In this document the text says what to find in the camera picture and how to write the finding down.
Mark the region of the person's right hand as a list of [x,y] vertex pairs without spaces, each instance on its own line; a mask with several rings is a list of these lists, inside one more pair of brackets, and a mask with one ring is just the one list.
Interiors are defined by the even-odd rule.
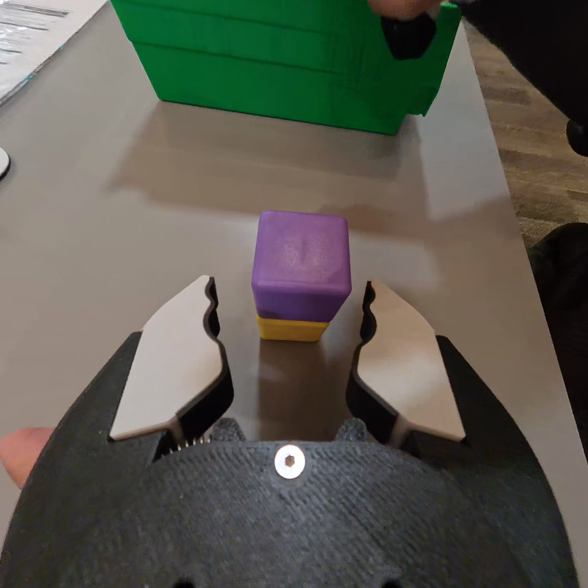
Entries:
[[368,1],[368,4],[381,17],[407,21],[424,13],[436,15],[441,1]]

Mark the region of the purple cube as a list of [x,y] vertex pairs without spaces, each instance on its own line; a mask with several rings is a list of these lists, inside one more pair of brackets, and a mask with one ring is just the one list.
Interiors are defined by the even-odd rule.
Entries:
[[331,322],[352,291],[345,217],[262,212],[251,283],[262,319]]

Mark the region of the person's right forearm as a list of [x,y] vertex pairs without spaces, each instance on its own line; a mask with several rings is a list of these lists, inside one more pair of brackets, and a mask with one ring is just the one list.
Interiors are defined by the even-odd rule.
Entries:
[[460,1],[463,16],[570,120],[587,124],[587,1]]

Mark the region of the green plastic bin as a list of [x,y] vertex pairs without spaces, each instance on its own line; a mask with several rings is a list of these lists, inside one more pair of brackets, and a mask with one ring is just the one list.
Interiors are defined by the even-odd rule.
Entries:
[[397,60],[367,1],[111,3],[160,100],[381,135],[427,114],[461,21],[441,3]]

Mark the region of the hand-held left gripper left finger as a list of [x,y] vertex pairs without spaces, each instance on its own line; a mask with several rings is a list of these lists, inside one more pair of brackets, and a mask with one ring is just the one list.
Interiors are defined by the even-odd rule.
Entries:
[[200,276],[145,323],[109,437],[163,432],[171,450],[195,445],[230,408],[233,382],[219,340],[215,279]]

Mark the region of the black office chair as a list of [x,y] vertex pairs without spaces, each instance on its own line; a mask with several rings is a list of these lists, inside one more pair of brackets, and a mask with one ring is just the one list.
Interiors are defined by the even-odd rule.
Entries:
[[577,155],[587,158],[587,125],[580,125],[569,120],[566,125],[566,137],[571,150]]

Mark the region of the laminated paper sheet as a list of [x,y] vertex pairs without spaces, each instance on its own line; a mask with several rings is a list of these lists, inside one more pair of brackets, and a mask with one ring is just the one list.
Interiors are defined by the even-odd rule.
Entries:
[[1,104],[17,93],[106,1],[1,1]]

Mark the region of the yellow cube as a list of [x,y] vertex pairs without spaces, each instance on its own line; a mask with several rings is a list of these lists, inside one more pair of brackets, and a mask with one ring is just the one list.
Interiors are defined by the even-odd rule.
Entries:
[[265,341],[318,342],[329,322],[267,319],[256,317],[260,337]]

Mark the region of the person's left hand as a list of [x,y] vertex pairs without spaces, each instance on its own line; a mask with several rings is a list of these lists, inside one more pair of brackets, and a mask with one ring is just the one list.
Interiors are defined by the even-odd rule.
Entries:
[[19,490],[53,432],[53,428],[23,428],[1,439],[1,463]]

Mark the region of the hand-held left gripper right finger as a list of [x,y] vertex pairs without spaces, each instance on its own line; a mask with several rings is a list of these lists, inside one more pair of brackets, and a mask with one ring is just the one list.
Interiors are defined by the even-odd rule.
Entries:
[[360,343],[345,401],[379,444],[400,448],[412,433],[460,443],[466,432],[437,336],[428,321],[382,281],[368,281]]

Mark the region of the person's dark clothed body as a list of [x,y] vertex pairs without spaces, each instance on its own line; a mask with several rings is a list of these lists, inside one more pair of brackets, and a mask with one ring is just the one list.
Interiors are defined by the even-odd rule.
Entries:
[[556,227],[527,255],[587,455],[587,224]]

